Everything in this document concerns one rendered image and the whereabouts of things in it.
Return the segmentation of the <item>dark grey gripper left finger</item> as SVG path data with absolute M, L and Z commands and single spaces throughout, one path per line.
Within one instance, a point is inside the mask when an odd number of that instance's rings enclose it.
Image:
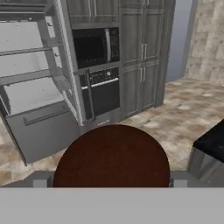
M 27 178 L 19 180 L 5 187 L 19 187 L 19 188 L 39 188 L 39 187 L 52 187 L 53 186 L 54 171 L 35 171 Z

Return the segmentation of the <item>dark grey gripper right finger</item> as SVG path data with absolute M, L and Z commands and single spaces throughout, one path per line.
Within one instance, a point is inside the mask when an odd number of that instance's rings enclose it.
M 189 174 L 187 171 L 171 171 L 171 180 L 169 187 L 182 188 L 182 187 L 218 187 L 215 182 L 203 182 Z

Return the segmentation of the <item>grey counter with black top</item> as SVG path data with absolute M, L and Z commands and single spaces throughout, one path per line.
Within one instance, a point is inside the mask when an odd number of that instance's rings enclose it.
M 224 119 L 193 142 L 186 170 L 203 184 L 224 188 Z

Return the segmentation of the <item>grey fridge freezer drawer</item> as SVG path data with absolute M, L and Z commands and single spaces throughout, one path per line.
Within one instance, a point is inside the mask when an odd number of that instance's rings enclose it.
M 68 109 L 65 114 L 25 126 L 25 116 L 62 107 Z M 26 164 L 64 150 L 80 135 L 74 115 L 49 77 L 24 81 L 0 78 L 0 113 Z

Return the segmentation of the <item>grey fridge door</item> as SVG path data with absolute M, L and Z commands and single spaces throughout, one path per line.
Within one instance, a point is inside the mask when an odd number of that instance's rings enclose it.
M 72 111 L 77 123 L 83 126 L 86 121 L 84 103 L 82 99 L 81 82 L 74 50 L 72 30 L 67 11 L 67 0 L 53 0 L 55 16 L 52 18 L 54 32 L 58 36 L 62 47 L 59 49 L 63 74 L 69 83 L 69 89 L 63 92 L 63 97 Z

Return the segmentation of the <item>grey open fridge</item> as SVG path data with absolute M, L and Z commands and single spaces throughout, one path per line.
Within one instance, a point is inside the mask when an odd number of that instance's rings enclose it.
M 71 89 L 57 0 L 0 0 L 0 87 L 50 79 Z

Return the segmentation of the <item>dark brown round stool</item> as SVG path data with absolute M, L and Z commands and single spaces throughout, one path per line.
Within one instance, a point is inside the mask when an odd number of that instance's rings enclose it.
M 114 124 L 92 129 L 65 151 L 55 187 L 167 187 L 168 157 L 148 133 Z

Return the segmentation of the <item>grey tall cupboard run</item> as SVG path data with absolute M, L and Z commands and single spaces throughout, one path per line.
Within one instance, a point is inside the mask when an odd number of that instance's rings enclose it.
M 162 104 L 176 0 L 66 0 L 72 30 L 119 28 L 120 60 L 78 68 L 78 75 L 119 67 L 120 107 L 85 121 L 92 128 Z

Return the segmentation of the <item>black built-in microwave oven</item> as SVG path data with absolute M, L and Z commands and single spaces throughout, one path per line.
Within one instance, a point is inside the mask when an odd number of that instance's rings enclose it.
M 120 60 L 118 27 L 73 30 L 73 43 L 79 69 Z

